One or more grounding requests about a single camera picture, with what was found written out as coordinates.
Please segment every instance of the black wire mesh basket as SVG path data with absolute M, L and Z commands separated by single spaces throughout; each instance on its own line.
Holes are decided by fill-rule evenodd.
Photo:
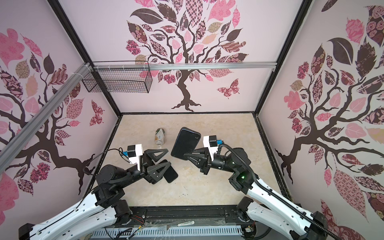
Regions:
M 101 92 L 103 81 L 108 92 L 118 93 L 149 93 L 152 76 L 148 61 L 128 61 L 135 65 L 102 65 L 95 66 L 93 71 L 83 78 L 88 92 Z M 95 65 L 105 62 L 94 62 Z

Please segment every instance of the butterfly decal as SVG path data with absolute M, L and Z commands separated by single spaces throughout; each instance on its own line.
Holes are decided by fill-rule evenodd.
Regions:
M 103 119 L 100 115 L 102 115 L 103 111 L 105 110 L 97 106 L 97 104 L 93 100 L 92 100 L 92 108 L 93 108 L 93 111 L 95 112 L 95 115 L 93 115 L 93 117 L 91 118 L 91 121 L 89 122 L 89 126 L 95 125 L 96 123 L 97 124 L 103 123 Z
M 224 93 L 224 96 L 226 96 L 229 99 L 229 96 L 232 95 L 232 93 L 239 93 L 239 79 L 236 79 L 232 82 L 231 86 L 229 88 L 218 88 L 217 90 L 221 93 Z

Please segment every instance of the wall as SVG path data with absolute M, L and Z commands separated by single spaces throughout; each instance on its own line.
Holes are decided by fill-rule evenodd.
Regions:
M 276 61 L 300 3 L 61 1 L 93 61 L 148 60 L 151 64 Z M 178 78 L 176 70 L 152 71 L 149 94 L 112 96 L 122 112 L 254 111 L 270 69 L 180 73 Z M 190 79 L 191 73 L 199 79 Z M 236 79 L 238 86 L 230 88 Z
M 83 61 L 44 0 L 4 2 L 0 22 L 2 149 Z M 23 224 L 40 223 L 82 197 L 90 180 L 83 167 L 96 165 L 90 160 L 115 123 L 101 93 L 79 84 L 68 95 L 0 176 L 2 238 L 17 239 Z
M 295 202 L 343 239 L 382 239 L 383 17 L 315 1 L 260 113 Z

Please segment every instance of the smartphone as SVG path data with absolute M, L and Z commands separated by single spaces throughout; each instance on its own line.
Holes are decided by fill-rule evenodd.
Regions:
M 200 138 L 200 133 L 186 127 L 182 127 L 170 155 L 172 157 L 177 157 L 187 161 L 187 159 L 184 158 L 184 154 L 192 153 L 192 151 L 195 150 L 197 144 L 199 143 Z
M 164 178 L 167 180 L 168 183 L 172 183 L 173 180 L 175 180 L 179 175 L 177 174 L 177 172 L 173 169 L 172 165 L 169 166 L 169 168 L 166 170 L 166 172 L 164 173 Z

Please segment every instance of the beige table surface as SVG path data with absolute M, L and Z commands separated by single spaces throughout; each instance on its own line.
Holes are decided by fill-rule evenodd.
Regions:
M 143 150 L 167 148 L 169 152 L 161 161 L 167 159 L 171 162 L 179 175 L 170 184 L 164 178 L 156 184 L 141 179 L 124 188 L 122 199 L 127 200 L 129 206 L 227 205 L 238 204 L 243 198 L 244 194 L 236 191 L 228 181 L 232 173 L 210 169 L 208 175 L 204 175 L 191 162 L 170 155 L 182 127 L 201 134 L 197 148 L 203 147 L 203 136 L 209 135 L 217 135 L 217 139 L 222 139 L 232 148 L 244 148 L 253 171 L 280 193 L 252 114 L 125 115 L 110 148 L 122 147 L 125 150 L 133 144 L 142 144 Z M 154 143 L 157 128 L 166 132 L 165 144 L 161 147 Z M 108 152 L 103 166 L 106 164 L 124 169 L 132 166 L 121 159 L 117 151 Z

